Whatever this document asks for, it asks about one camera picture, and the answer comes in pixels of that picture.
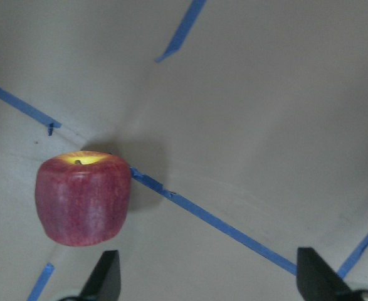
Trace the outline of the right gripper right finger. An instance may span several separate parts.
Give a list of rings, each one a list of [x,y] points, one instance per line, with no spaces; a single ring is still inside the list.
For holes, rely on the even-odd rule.
[[[352,289],[312,248],[297,250],[297,289],[304,300],[340,300]]]

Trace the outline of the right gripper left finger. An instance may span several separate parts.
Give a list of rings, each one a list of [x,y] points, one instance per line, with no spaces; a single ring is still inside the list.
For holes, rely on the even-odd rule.
[[[118,250],[104,251],[83,286],[80,300],[118,300],[121,292],[120,257]]]

